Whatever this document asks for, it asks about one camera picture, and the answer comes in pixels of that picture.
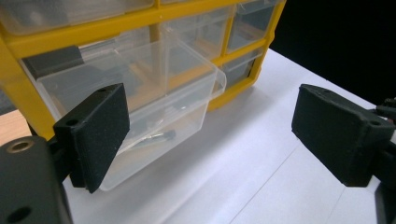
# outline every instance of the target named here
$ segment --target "yellow frame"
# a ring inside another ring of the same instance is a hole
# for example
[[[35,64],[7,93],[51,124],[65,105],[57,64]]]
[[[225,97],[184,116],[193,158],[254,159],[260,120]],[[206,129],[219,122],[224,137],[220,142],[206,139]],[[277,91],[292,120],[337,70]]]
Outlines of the yellow frame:
[[[158,30],[162,21],[199,14],[219,7],[232,6],[247,0],[193,0],[186,3],[174,3],[162,6],[161,0],[155,0],[152,8],[127,13],[115,18],[92,21],[81,25],[68,26],[44,33],[16,36],[8,33],[0,26],[0,89],[5,92],[11,102],[21,111],[35,131],[47,139],[54,133],[52,125],[55,120],[42,101],[33,83],[24,73],[19,60],[67,46],[81,46],[94,41],[108,39],[135,28],[150,26],[150,30]],[[222,66],[233,59],[258,48],[264,54],[253,64],[250,77],[228,89],[219,98],[213,100],[209,110],[219,108],[230,102],[241,91],[247,89],[257,80],[265,51],[274,40],[275,28],[286,2],[278,4],[267,29],[266,37],[249,46],[227,54],[228,37],[231,32],[233,18],[230,18],[225,32],[221,55],[212,62]],[[158,39],[155,32],[151,38]]]

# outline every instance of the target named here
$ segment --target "transparent plastic drawer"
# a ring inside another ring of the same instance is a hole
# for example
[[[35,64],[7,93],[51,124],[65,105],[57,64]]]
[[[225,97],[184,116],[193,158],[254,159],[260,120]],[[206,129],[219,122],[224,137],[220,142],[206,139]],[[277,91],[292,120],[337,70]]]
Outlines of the transparent plastic drawer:
[[[254,0],[238,4],[228,43],[233,52],[265,37],[274,7],[282,0]]]
[[[164,105],[164,124],[161,129],[129,145],[123,143],[111,164],[101,190],[111,190],[134,175],[161,155],[197,133],[204,121],[205,112],[214,85],[224,85],[212,77],[205,77],[168,96]]]
[[[14,35],[96,21],[151,7],[154,0],[0,0],[0,21]]]
[[[222,71],[227,77],[226,89],[248,78],[254,61],[262,56],[262,49],[256,49],[222,66]]]
[[[231,8],[225,7],[162,24],[165,35],[175,36],[207,59],[220,56]]]
[[[133,47],[128,36],[135,35],[124,34],[82,48],[83,64],[36,81],[56,120],[92,92],[124,84],[131,128],[103,190],[114,188],[198,132],[208,102],[226,86],[224,73],[181,41],[168,39]],[[186,61],[181,63],[177,55]]]

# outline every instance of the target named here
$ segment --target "clear plastic bin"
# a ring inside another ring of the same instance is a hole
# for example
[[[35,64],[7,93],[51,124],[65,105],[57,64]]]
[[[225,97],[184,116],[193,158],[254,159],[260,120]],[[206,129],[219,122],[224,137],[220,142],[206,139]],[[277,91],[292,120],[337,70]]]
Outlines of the clear plastic bin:
[[[86,48],[81,50],[84,64],[40,77],[36,87],[59,119],[92,92],[124,83],[131,129],[103,190],[114,188],[198,132],[208,102],[226,86],[225,75],[214,64],[178,40],[137,48],[125,39],[108,40]],[[180,63],[175,54],[194,62]]]
[[[207,59],[220,56],[231,8],[225,7],[199,15],[167,21],[162,24],[165,35],[181,39]]]
[[[265,37],[274,7],[283,0],[254,0],[238,4],[228,43],[233,52]]]
[[[154,0],[0,0],[0,21],[14,35],[29,35],[153,4]]]
[[[136,49],[150,43],[149,27],[141,27],[121,33],[119,36],[79,47],[84,61],[95,59],[99,55],[114,51],[118,48]]]
[[[231,86],[241,82],[247,78],[250,74],[252,65],[255,59],[262,56],[262,49],[256,49],[248,54],[243,55],[229,63],[222,66],[222,71],[227,77],[227,87],[229,89]]]

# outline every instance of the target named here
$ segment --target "white table surface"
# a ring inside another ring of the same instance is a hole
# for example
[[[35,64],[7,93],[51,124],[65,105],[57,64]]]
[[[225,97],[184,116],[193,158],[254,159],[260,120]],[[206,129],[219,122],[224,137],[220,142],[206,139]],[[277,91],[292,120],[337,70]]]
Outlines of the white table surface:
[[[66,179],[75,223],[376,223],[379,181],[344,187],[291,132],[302,83],[374,108],[269,49],[253,87],[115,189],[90,194]]]

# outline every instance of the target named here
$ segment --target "black background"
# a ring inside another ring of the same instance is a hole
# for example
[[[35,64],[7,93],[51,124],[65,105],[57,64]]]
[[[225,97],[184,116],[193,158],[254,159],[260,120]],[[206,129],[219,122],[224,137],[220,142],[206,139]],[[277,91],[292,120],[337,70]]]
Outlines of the black background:
[[[270,49],[380,105],[396,97],[390,1],[288,0]]]

